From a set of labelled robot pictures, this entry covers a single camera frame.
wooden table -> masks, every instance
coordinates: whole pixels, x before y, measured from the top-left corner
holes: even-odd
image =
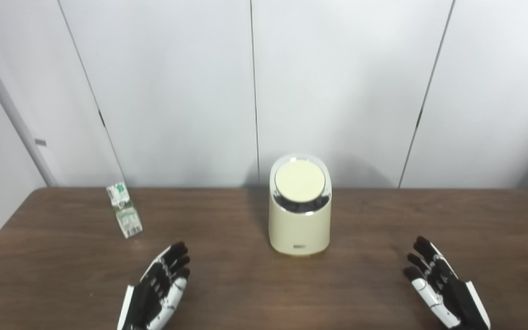
[[[34,192],[0,231],[0,330],[113,330],[126,284],[184,240],[187,291],[168,330],[439,330],[401,269],[419,234],[473,280],[492,328],[528,329],[528,191],[335,190],[331,244],[268,243],[265,190],[132,189],[123,238],[105,190]]]

robotic hand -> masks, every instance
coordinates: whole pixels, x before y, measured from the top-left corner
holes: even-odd
[[[183,242],[169,246],[152,261],[137,286],[128,286],[117,330],[160,330],[181,300],[190,271]]]
[[[408,260],[417,267],[405,268],[404,274],[441,322],[453,330],[490,330],[490,319],[474,284],[458,279],[446,258],[425,237],[417,237],[413,248],[424,260],[409,253]]]

